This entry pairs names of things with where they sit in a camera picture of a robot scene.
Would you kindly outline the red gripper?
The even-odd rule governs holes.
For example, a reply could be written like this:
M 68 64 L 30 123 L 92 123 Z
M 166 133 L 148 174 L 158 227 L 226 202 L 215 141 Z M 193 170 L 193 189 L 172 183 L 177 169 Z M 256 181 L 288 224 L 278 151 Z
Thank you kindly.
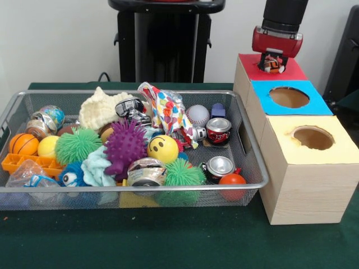
M 279 73 L 286 70 L 288 58 L 295 58 L 301 49 L 303 35 L 301 33 L 285 34 L 263 29 L 261 26 L 254 28 L 252 37 L 252 50 L 261 53 L 257 66 L 265 69 L 267 52 L 281 54 L 277 56 Z

